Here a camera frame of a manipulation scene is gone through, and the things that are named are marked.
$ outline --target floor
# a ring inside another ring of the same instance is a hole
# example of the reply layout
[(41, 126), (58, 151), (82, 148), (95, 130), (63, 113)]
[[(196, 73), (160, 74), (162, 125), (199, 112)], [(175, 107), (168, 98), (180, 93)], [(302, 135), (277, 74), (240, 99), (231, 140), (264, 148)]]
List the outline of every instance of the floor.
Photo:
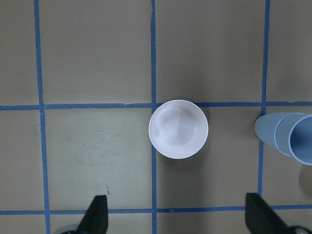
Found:
[[(4, 0), (0, 227), (59, 234), (106, 194), (110, 234), (247, 234), (244, 196), (312, 223), (312, 167), (255, 136), (312, 113), (312, 1)], [(162, 103), (209, 121), (183, 160), (148, 137)]]

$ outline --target blue tape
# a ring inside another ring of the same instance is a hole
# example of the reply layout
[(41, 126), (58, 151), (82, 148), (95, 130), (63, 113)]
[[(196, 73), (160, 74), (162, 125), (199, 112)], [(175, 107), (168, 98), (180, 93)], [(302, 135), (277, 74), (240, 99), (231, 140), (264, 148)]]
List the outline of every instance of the blue tape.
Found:
[(50, 207), (49, 207), (49, 189), (48, 189), (48, 169), (46, 155), (46, 140), (45, 140), (45, 115), (43, 104), (43, 85), (41, 71), (41, 42), (40, 42), (40, 20), (39, 20), (39, 0), (34, 0), (34, 16), (35, 16), (35, 37), (36, 37), (36, 64), (37, 64), (37, 83), (38, 83), (38, 98), (40, 109), (40, 133), (41, 133), (41, 152), (42, 152), (42, 177), (43, 177), (43, 196), (44, 196), (44, 217), (45, 217), (45, 232), (50, 234)]
[(0, 215), (44, 215), (44, 211), (0, 211)]
[(281, 206), (271, 206), (273, 210), (303, 210), (312, 209), (311, 205), (281, 205)]
[(259, 159), (258, 159), (258, 194), (262, 196), (263, 179), (263, 141), (259, 140)]
[(150, 103), (87, 103), (87, 104), (45, 104), (45, 109), (83, 109), (83, 108), (151, 108)]
[[(270, 26), (270, 0), (265, 1), (264, 18), (264, 38), (263, 38), (263, 67), (262, 67), (262, 96), (261, 96), (261, 115), (266, 112), (267, 100), (267, 71), (268, 71), (268, 51), (269, 51), (269, 26)], [(258, 159), (258, 194), (262, 196), (262, 177), (263, 177), (263, 142), (259, 141)]]
[(265, 111), (266, 111), (266, 100), (267, 100), (267, 71), (268, 71), (268, 51), (269, 51), (269, 26), (270, 26), (270, 0), (266, 0), (266, 2), (265, 2), (265, 18), (264, 18), (264, 38), (263, 38), (261, 115), (265, 114)]
[(0, 111), (39, 110), (39, 105), (0, 106)]
[[(156, 103), (158, 108), (163, 103)], [(195, 102), (198, 107), (260, 107), (261, 102)]]
[(267, 106), (312, 106), (312, 101), (268, 101)]
[(198, 213), (214, 211), (244, 211), (244, 206), (225, 206), (225, 207), (205, 207), (205, 208), (174, 208), (174, 209), (157, 209), (158, 213)]
[[(152, 114), (156, 110), (156, 19), (155, 0), (152, 0), (151, 18)], [(157, 172), (156, 149), (152, 146), (152, 234), (157, 234)]]

